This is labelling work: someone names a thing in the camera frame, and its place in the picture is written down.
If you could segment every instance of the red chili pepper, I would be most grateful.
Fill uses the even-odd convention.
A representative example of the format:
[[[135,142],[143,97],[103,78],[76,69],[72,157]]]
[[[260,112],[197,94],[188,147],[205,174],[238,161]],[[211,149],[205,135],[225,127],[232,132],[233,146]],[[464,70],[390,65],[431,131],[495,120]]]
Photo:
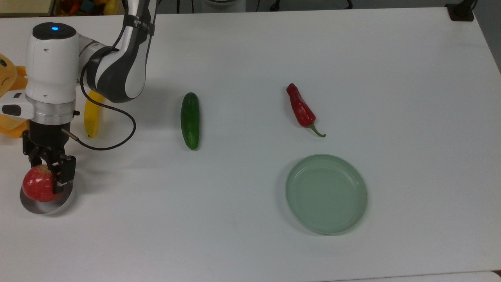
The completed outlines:
[[[302,127],[311,128],[318,136],[325,137],[326,135],[318,133],[317,129],[313,125],[317,117],[315,117],[303,98],[301,98],[298,88],[293,83],[287,87],[287,94],[291,98],[292,110],[294,111],[299,124]]]

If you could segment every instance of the black strap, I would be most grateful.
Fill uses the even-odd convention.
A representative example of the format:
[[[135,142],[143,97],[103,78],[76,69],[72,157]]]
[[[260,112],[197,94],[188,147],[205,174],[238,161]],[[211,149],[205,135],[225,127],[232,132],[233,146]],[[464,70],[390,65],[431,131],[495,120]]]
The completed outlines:
[[[150,23],[149,21],[141,20],[141,18],[138,16],[124,15],[123,26],[140,29],[151,36],[153,36],[153,34],[155,33],[155,25]]]

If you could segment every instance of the red apple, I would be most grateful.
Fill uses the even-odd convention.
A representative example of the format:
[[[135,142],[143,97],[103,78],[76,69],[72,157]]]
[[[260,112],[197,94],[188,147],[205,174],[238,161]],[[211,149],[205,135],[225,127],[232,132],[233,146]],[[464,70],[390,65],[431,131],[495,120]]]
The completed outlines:
[[[49,202],[61,195],[53,193],[54,177],[47,165],[32,167],[23,180],[23,192],[26,197],[39,201]]]

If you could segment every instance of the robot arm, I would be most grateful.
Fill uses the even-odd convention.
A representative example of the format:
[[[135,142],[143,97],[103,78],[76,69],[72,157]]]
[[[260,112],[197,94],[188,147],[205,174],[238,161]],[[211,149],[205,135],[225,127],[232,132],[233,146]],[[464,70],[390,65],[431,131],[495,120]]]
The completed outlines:
[[[67,156],[70,122],[75,111],[76,81],[114,103],[136,98],[146,79],[146,60],[154,33],[157,0],[128,0],[119,49],[78,34],[65,24],[43,23],[28,40],[24,91],[0,98],[0,113],[29,119],[23,153],[32,167],[45,161],[54,176],[54,193],[72,183],[76,158]]]
[[[111,47],[80,36],[79,70],[87,65],[84,82],[113,103],[136,98],[146,79],[146,60],[154,33],[156,0],[128,0],[121,47]]]

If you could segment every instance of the black cable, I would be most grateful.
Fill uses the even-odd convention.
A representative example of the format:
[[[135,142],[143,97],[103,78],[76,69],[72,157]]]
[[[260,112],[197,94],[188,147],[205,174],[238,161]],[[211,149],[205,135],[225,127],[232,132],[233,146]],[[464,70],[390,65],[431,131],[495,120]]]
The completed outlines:
[[[122,31],[120,32],[120,35],[118,36],[117,40],[115,41],[115,43],[113,43],[113,45],[111,46],[111,48],[104,52],[101,57],[99,58],[99,61],[101,61],[103,59],[104,56],[108,55],[112,50],[115,49],[115,47],[117,46],[118,42],[120,41],[120,39],[122,38],[122,35],[124,33],[124,30],[125,30],[125,26],[122,27]],[[86,148],[89,148],[91,150],[95,150],[95,151],[107,151],[107,150],[111,150],[111,149],[114,149],[116,147],[119,147],[119,146],[122,146],[123,144],[125,144],[127,141],[129,141],[129,139],[132,138],[132,136],[134,135],[134,133],[136,132],[136,120],[134,119],[133,116],[131,116],[129,113],[127,113],[126,111],[124,110],[120,110],[118,108],[115,108],[115,107],[112,107],[112,106],[108,106],[108,105],[105,105],[105,104],[102,104],[102,103],[99,103],[95,100],[93,100],[91,97],[89,97],[89,95],[87,95],[87,92],[85,91],[85,87],[84,87],[84,75],[85,75],[85,71],[87,70],[87,64],[84,65],[84,67],[82,68],[82,73],[80,74],[80,88],[82,90],[82,93],[83,95],[85,96],[85,98],[87,98],[87,100],[91,101],[91,103],[93,104],[96,104],[100,107],[103,107],[103,108],[106,108],[106,109],[110,109],[110,110],[113,110],[113,111],[117,111],[119,113],[122,113],[124,115],[126,115],[127,117],[130,118],[130,120],[132,121],[132,131],[130,132],[129,136],[127,136],[127,138],[125,138],[122,142],[116,144],[116,145],[113,145],[113,146],[110,146],[110,147],[104,147],[104,148],[98,148],[98,147],[93,147],[93,146],[90,146],[90,145],[87,145],[85,143],[83,143],[80,138],[78,138],[76,135],[74,135],[73,133],[65,130],[65,129],[61,129],[61,131],[68,135],[71,139],[75,140],[76,142],[78,142],[78,144],[86,147]]]
[[[122,0],[122,6],[124,7],[125,14],[128,14],[129,13],[129,4],[128,4],[127,0]]]
[[[345,10],[350,10],[350,9],[353,9],[353,3],[351,2],[351,0],[348,0],[348,6],[345,8]]]

